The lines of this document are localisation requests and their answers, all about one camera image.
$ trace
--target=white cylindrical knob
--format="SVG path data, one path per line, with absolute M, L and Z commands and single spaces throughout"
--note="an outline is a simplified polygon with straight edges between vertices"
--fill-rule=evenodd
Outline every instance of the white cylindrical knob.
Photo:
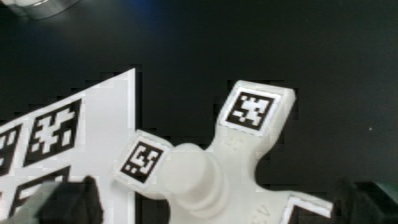
M 225 176 L 209 154 L 193 144 L 179 145 L 168 152 L 161 182 L 179 206 L 191 215 L 209 218 L 225 205 Z

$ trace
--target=black and white square marker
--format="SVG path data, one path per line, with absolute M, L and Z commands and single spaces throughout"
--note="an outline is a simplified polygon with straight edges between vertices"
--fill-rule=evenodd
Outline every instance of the black and white square marker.
M 220 124 L 260 136 L 278 100 L 280 95 L 239 87 L 223 106 Z
M 19 140 L 21 124 L 0 133 L 0 176 L 8 173 Z
M 12 200 L 12 205 L 8 209 L 8 217 L 14 215 L 19 206 L 26 202 L 30 196 L 33 195 L 35 190 L 40 187 L 40 184 L 46 181 L 67 182 L 69 170 L 70 170 L 70 167 L 67 166 L 15 187 L 14 200 Z
M 35 118 L 22 166 L 74 147 L 81 100 Z
M 239 92 L 227 115 L 227 122 L 259 130 L 271 104 L 273 98 Z
M 138 141 L 127 160 L 120 167 L 120 172 L 141 183 L 150 177 L 150 173 L 163 155 L 163 149 Z

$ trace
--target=black table surface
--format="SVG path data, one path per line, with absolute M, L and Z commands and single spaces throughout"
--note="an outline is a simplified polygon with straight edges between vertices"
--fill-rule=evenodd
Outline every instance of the black table surface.
M 0 121 L 138 67 L 140 128 L 211 142 L 236 80 L 296 103 L 257 183 L 332 199 L 335 181 L 398 183 L 398 2 L 81 0 L 28 21 L 0 8 Z

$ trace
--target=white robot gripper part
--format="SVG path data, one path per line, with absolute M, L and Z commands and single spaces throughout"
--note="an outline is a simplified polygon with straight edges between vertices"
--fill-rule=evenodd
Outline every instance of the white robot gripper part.
M 113 176 L 145 197 L 166 199 L 170 224 L 287 224 L 294 206 L 330 218 L 330 202 L 262 189 L 253 180 L 292 102 L 291 89 L 237 81 L 205 150 L 136 131 Z

